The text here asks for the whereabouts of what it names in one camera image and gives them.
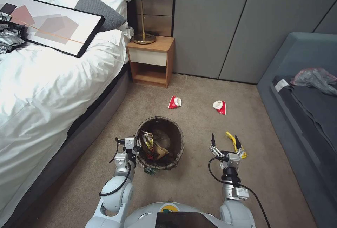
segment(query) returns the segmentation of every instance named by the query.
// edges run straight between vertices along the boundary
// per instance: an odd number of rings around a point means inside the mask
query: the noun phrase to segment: white duvet
[[[0,55],[0,227],[127,61],[130,32],[98,33],[81,58],[27,43]]]

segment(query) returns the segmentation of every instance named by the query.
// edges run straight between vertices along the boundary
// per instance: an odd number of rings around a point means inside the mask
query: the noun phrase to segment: framed picture
[[[84,54],[105,21],[100,15],[36,0],[0,0],[0,12],[27,27],[23,39],[76,57]]]

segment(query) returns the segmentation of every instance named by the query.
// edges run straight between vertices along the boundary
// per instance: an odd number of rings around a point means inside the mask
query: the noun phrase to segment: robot
[[[255,228],[254,218],[250,210],[242,204],[242,200],[249,198],[248,187],[241,184],[238,177],[240,155],[228,151],[219,151],[215,146],[212,134],[210,151],[215,155],[209,161],[208,168],[211,175],[222,183],[222,195],[224,200],[220,206],[220,219],[211,214],[201,212],[191,206],[176,202],[158,202],[135,210],[126,217],[133,196],[133,177],[136,166],[136,155],[141,150],[140,141],[135,137],[125,139],[116,138],[118,145],[123,145],[123,153],[117,153],[110,161],[115,161],[116,170],[99,193],[100,201],[94,216],[88,221],[85,228],[180,228],[180,227],[203,227],[203,228]],[[220,161],[223,170],[221,180],[211,172],[210,164],[213,160]],[[263,207],[258,203],[265,216],[268,227],[268,219]],[[115,216],[107,216],[106,210],[117,212]]]

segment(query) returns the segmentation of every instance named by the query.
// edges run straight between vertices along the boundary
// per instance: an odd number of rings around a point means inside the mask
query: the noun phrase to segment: beige carpet
[[[173,95],[183,104],[169,110]],[[216,100],[226,101],[226,116],[212,108]],[[114,165],[108,161],[115,152],[114,138],[133,135],[137,126],[152,116],[168,117],[181,127],[185,150],[177,168],[171,171],[149,176],[136,168],[130,213],[153,202],[175,201],[219,217],[221,184],[208,172],[207,164],[213,157],[208,147],[214,133],[221,150],[233,150],[225,136],[229,131],[238,135],[248,153],[240,164],[242,183],[259,196],[271,226],[316,227],[256,86],[184,75],[173,75],[168,89],[130,84],[122,105],[103,132],[44,194],[44,202],[32,208],[36,216],[26,219],[24,226],[84,227],[97,207],[98,193],[113,175]],[[221,176],[215,162],[212,170]],[[266,227],[252,194],[244,204],[253,213],[256,226]]]

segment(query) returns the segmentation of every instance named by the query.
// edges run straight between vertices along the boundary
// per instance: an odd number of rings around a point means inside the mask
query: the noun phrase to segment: wooden nightstand
[[[174,38],[156,37],[156,42],[127,45],[134,83],[167,88],[170,83],[174,58]]]

